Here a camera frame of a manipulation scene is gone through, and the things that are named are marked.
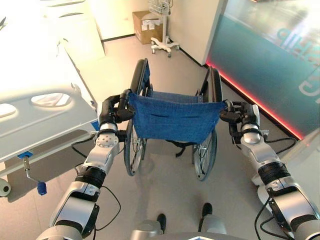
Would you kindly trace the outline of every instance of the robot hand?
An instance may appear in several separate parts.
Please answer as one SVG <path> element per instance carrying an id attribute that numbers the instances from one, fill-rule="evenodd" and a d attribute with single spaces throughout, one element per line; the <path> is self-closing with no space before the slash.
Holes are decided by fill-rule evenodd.
<path id="1" fill-rule="evenodd" d="M 220 118 L 229 123 L 234 144 L 241 145 L 269 194 L 269 206 L 279 227 L 296 240 L 320 239 L 320 214 L 316 205 L 288 172 L 274 150 L 265 143 L 268 133 L 260 131 L 257 105 L 226 101 Z"/>
<path id="2" fill-rule="evenodd" d="M 96 204 L 100 188 L 119 153 L 117 123 L 129 120 L 134 113 L 125 109 L 129 90 L 111 96 L 102 103 L 99 114 L 100 131 L 94 148 L 90 151 L 75 180 L 70 184 L 50 224 L 37 240 L 82 240 L 94 230 L 99 206 Z"/>

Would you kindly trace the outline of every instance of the wheelchair wheel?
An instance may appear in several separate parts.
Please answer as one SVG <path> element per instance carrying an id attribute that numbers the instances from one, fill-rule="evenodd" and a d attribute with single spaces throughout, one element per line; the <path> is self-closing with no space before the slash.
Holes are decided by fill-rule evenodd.
<path id="1" fill-rule="evenodd" d="M 147 140 L 138 138 L 132 119 L 126 128 L 124 141 L 124 164 L 129 176 L 136 174 L 140 161 L 144 159 Z"/>
<path id="2" fill-rule="evenodd" d="M 194 163 L 195 173 L 200 181 L 204 181 L 209 176 L 217 153 L 217 133 L 212 133 L 203 143 L 192 146 L 192 163 Z"/>

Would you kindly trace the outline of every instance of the baseboard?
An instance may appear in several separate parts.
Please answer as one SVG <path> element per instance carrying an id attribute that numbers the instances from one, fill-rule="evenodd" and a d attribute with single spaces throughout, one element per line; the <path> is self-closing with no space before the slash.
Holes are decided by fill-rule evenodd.
<path id="1" fill-rule="evenodd" d="M 101 42 L 108 42 L 108 41 L 112 41 L 112 40 L 117 40 L 117 39 L 124 39 L 124 38 L 128 38 L 128 37 L 132 37 L 135 34 L 128 34 L 128 35 L 124 35 L 124 36 L 116 36 L 116 37 L 112 37 L 112 38 L 107 38 L 107 39 L 102 39 Z"/>

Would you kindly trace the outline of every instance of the caster wheel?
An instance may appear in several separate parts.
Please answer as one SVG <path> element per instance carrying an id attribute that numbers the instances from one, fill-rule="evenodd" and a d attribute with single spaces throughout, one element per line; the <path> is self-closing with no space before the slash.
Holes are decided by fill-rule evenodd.
<path id="1" fill-rule="evenodd" d="M 10 184 L 6 180 L 0 178 L 0 197 L 6 197 L 10 191 Z"/>

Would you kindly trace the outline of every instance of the glass panel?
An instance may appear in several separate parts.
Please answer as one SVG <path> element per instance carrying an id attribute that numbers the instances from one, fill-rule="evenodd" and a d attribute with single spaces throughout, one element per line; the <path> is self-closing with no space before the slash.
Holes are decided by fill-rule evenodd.
<path id="1" fill-rule="evenodd" d="M 228 0 L 207 64 L 298 137 L 320 126 L 320 1 Z"/>

